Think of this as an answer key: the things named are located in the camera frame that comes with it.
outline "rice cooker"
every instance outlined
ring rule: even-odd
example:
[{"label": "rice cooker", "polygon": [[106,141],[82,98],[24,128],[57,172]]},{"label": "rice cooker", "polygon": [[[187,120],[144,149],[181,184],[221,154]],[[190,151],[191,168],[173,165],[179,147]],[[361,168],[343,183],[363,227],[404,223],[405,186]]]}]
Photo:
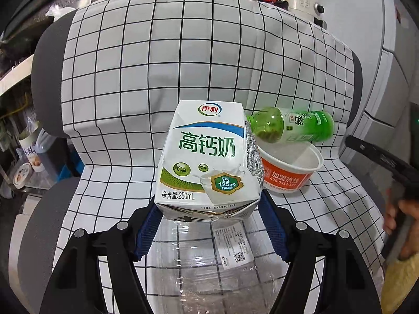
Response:
[{"label": "rice cooker", "polygon": [[298,18],[314,22],[326,29],[326,23],[321,15],[324,13],[324,7],[320,0],[287,0],[288,10],[293,12]]}]

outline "white and orange bowl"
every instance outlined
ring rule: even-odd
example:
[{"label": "white and orange bowl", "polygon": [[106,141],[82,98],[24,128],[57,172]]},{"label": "white and orange bowl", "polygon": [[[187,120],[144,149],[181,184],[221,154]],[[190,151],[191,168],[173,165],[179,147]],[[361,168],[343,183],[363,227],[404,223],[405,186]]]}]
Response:
[{"label": "white and orange bowl", "polygon": [[320,151],[307,141],[271,144],[257,138],[256,143],[265,170],[264,185],[271,191],[300,189],[324,164]]}]

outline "white grid fabric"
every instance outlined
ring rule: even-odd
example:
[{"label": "white grid fabric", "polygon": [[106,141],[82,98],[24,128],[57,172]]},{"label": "white grid fabric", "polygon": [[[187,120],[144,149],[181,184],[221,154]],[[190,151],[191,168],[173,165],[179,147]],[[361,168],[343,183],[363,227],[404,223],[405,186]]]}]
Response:
[{"label": "white grid fabric", "polygon": [[[89,233],[108,230],[148,204],[177,103],[202,99],[241,102],[249,114],[265,106],[332,114],[334,136],[317,145],[324,167],[300,191],[272,196],[277,205],[315,230],[346,229],[370,271],[377,271],[383,262],[379,255],[383,219],[338,156],[352,105],[353,70],[352,52],[344,44],[324,29],[269,4],[100,0],[79,9],[64,55],[62,118],[85,169],[62,224],[54,266],[77,228]],[[267,293],[274,289],[276,296],[288,266],[273,253],[257,210],[250,221],[244,228],[257,268],[254,284],[249,281],[248,286],[260,289],[262,299],[259,311],[252,309],[252,313],[266,313],[273,302]],[[219,295],[219,308],[212,312],[234,313],[231,299],[223,293],[212,225],[199,223],[191,230],[194,223],[163,222],[165,230],[161,226],[150,254],[136,264],[155,313],[193,312],[179,300],[182,283],[173,289],[161,284],[165,273],[174,270],[175,276],[186,280],[190,269],[179,263],[177,267],[157,265],[161,258],[151,255],[165,251],[165,244],[178,254],[190,251],[191,244],[203,250],[208,245],[206,254],[213,261],[203,267],[214,268],[220,287],[220,293],[214,294]],[[162,239],[167,232],[175,234]],[[193,238],[183,239],[183,232],[193,232]],[[258,242],[269,249],[261,252],[264,248]],[[106,258],[100,261],[108,312],[118,313]],[[307,313],[314,312],[322,269],[323,259],[319,259]]]}]

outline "yellow sleeve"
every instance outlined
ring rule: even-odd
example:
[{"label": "yellow sleeve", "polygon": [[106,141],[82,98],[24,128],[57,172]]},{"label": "yellow sleeve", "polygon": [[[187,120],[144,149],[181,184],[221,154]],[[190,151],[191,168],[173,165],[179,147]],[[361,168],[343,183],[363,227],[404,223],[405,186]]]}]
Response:
[{"label": "yellow sleeve", "polygon": [[381,291],[383,314],[393,314],[419,278],[419,254],[388,266]]}]

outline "yili logo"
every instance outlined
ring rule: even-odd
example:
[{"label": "yili logo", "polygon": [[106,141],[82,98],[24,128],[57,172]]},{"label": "yili logo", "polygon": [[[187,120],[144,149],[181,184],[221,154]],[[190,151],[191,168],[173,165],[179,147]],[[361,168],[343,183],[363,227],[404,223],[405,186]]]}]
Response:
[{"label": "yili logo", "polygon": [[198,111],[202,115],[217,115],[221,112],[221,106],[214,102],[208,102],[198,107]]}]

